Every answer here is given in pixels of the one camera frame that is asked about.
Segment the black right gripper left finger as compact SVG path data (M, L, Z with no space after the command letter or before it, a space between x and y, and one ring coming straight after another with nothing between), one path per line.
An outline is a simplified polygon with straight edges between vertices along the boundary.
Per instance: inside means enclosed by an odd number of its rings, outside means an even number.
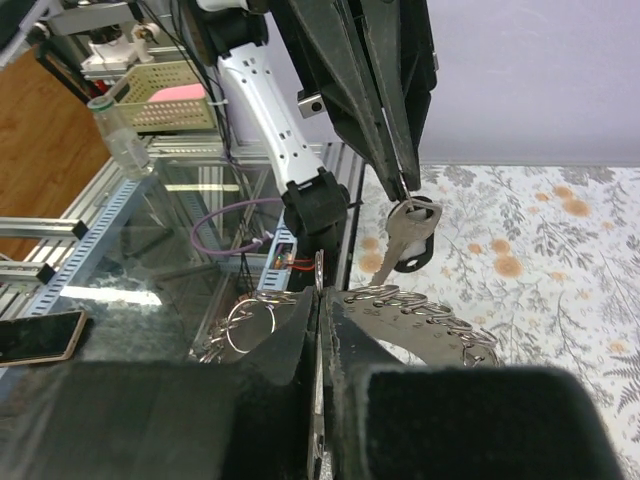
M318 295L221 364L74 362L1 452L5 479L305 479Z

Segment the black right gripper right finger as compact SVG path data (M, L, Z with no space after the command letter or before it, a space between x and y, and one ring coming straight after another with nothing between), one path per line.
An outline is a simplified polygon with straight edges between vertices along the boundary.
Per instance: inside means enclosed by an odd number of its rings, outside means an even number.
M619 479L598 412L569 372L323 363L337 479Z

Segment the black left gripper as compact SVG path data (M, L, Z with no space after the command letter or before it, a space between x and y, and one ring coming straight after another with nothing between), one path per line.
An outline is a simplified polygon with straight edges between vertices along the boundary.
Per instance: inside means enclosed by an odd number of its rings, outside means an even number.
M421 187L418 148L437 85L424 1L272 1L305 92L321 95L339 138L391 200Z

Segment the large metal keyring disc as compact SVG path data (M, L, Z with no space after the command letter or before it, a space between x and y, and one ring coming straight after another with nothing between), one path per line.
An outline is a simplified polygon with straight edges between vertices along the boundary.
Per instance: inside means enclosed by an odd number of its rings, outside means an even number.
M397 285L260 290L197 334L188 354L200 367L237 370L284 384L331 368L397 363L430 368L497 367L496 338L453 309Z

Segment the key with black white tag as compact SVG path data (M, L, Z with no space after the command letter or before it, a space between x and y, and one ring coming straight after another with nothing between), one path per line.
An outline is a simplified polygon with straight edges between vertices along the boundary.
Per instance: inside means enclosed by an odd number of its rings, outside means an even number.
M433 256L433 235L441 215L442 207L426 197L400 202L387 219L387 251L370 284L382 285L393 270L413 273L424 267Z

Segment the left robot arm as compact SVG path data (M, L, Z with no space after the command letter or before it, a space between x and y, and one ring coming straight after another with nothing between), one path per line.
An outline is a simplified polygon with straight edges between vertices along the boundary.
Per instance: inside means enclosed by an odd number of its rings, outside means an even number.
M259 131L301 255L340 252L349 197L308 146L273 78L268 18L301 82L303 111L325 111L389 200L412 221L437 225L440 211L418 195L418 147L437 84L425 2L188 1L183 11L203 62Z

